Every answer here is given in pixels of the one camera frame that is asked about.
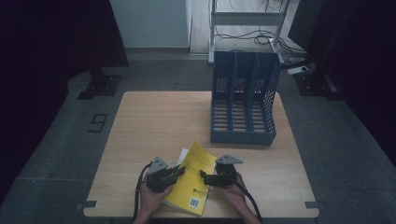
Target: gray carpet floor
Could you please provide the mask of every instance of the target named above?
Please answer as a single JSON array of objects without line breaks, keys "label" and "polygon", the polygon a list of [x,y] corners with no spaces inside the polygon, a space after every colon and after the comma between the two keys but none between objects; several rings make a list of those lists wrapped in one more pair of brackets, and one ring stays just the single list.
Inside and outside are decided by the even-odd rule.
[{"label": "gray carpet floor", "polygon": [[[80,101],[78,95],[85,91],[90,74],[69,81],[69,94],[56,120],[1,206],[0,223],[132,222],[131,218],[85,217],[77,209],[88,197],[123,93],[211,91],[212,66],[205,60],[133,60],[130,65],[105,69],[107,75],[122,75],[115,96]],[[396,168],[346,103],[301,96],[286,71],[280,74],[277,91],[320,214],[317,218],[264,218],[265,223],[396,223]],[[98,128],[91,124],[95,114],[108,114],[100,133],[88,132]],[[223,220],[152,220],[183,222]]]}]

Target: black curtain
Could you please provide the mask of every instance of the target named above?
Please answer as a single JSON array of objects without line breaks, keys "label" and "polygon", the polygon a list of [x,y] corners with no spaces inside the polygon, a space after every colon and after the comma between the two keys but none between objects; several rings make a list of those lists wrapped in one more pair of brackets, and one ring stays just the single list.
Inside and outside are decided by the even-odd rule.
[{"label": "black curtain", "polygon": [[51,125],[67,80],[128,66],[108,0],[0,3],[1,197]]},{"label": "black curtain", "polygon": [[358,1],[329,62],[337,89],[394,165],[395,7],[393,1]]}]

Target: black cable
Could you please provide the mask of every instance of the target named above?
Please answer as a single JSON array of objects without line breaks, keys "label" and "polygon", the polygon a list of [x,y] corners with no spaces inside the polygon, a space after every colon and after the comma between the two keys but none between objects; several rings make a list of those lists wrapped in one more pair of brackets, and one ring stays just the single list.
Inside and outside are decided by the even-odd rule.
[{"label": "black cable", "polygon": [[[259,8],[264,4],[264,0],[262,0],[262,3],[259,5],[259,7],[257,8],[256,11],[259,10]],[[272,10],[276,10],[279,8],[279,11],[281,11],[282,7],[284,4],[284,0],[281,0],[280,4],[278,7],[269,7],[269,0],[266,0],[266,6],[265,6],[265,11],[267,11],[268,7],[271,8]],[[249,40],[249,39],[253,39],[255,44],[259,44],[259,45],[268,45],[271,44],[270,38],[274,38],[275,34],[273,34],[272,32],[269,31],[264,31],[261,29],[262,27],[259,27],[259,30],[256,31],[252,31],[250,33],[247,33],[245,35],[226,35],[226,34],[219,34],[218,31],[218,27],[215,27],[216,30],[216,36],[219,36],[220,38],[230,38],[230,39],[242,39],[242,40]],[[303,49],[296,49],[296,48],[292,48],[290,46],[288,46],[288,44],[286,43],[286,41],[282,38],[279,37],[278,39],[278,45],[280,46],[281,50],[282,50],[282,56],[287,57],[286,61],[289,63],[288,65],[283,65],[283,67],[285,66],[294,66],[296,63],[291,63],[290,62],[290,58],[304,58],[305,61],[308,62],[312,62],[311,60],[311,56]]]},{"label": "black cable", "polygon": [[142,173],[140,174],[139,178],[137,179],[137,184],[136,184],[136,189],[134,190],[134,219],[132,222],[134,222],[134,220],[137,217],[137,211],[139,210],[139,193],[140,193],[140,184],[143,183],[143,174],[145,173],[145,171],[151,166],[152,161],[147,164],[145,166],[145,168],[143,168]]},{"label": "black cable", "polygon": [[276,7],[275,1],[273,1],[273,5],[271,7],[269,7],[269,0],[267,0],[267,6],[265,8],[265,12],[267,11],[268,8],[271,8],[273,11],[279,9],[279,12],[281,12],[282,7],[283,7],[283,2],[284,2],[284,0],[281,0],[279,6]]},{"label": "black cable", "polygon": [[245,186],[245,183],[244,183],[244,180],[242,179],[242,176],[241,176],[239,173],[237,173],[237,174],[239,175],[239,178],[241,179],[242,184],[243,184],[244,186],[242,186],[241,184],[239,184],[237,181],[233,180],[229,175],[227,175],[227,174],[225,174],[225,173],[223,173],[223,174],[224,174],[225,176],[227,176],[231,181],[233,181],[233,183],[234,183],[238,188],[240,188],[240,189],[242,190],[242,192],[244,192],[244,194],[250,199],[251,203],[253,204],[254,210],[256,211],[256,216],[257,216],[257,218],[259,219],[260,223],[263,224],[263,223],[262,223],[262,215],[260,214],[259,207],[257,206],[256,201],[254,201],[254,199],[253,199],[253,197],[251,196],[251,194],[248,192],[248,189],[247,189],[247,187]]},{"label": "black cable", "polygon": [[233,11],[235,11],[235,8],[233,7],[233,3],[230,0],[230,7],[233,9]]},{"label": "black cable", "polygon": [[256,12],[259,11],[260,7],[262,7],[262,5],[264,5],[264,0],[262,0],[262,3],[257,7]]}]

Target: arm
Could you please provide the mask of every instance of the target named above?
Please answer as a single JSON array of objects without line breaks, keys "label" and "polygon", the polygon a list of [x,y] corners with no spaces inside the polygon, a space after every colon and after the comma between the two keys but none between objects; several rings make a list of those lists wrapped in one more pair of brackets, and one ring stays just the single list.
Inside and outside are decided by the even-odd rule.
[{"label": "arm", "polygon": [[173,186],[168,187],[163,193],[151,191],[146,186],[146,178],[141,183],[140,189],[140,209],[137,213],[134,224],[147,224],[155,211],[160,207],[163,198],[170,194]]},{"label": "arm", "polygon": [[[242,178],[238,176],[238,183],[244,186]],[[215,187],[241,216],[245,224],[261,224],[257,216],[248,207],[244,192],[232,184],[228,188]]]}]

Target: yellow book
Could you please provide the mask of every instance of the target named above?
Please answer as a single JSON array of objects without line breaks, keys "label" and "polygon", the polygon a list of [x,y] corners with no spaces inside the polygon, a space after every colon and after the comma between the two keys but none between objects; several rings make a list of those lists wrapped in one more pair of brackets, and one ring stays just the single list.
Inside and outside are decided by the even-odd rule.
[{"label": "yellow book", "polygon": [[209,190],[209,186],[205,185],[200,176],[200,170],[213,174],[216,158],[194,142],[180,164],[180,167],[186,167],[184,175],[177,179],[172,192],[164,198],[163,202],[200,216],[204,212]]}]

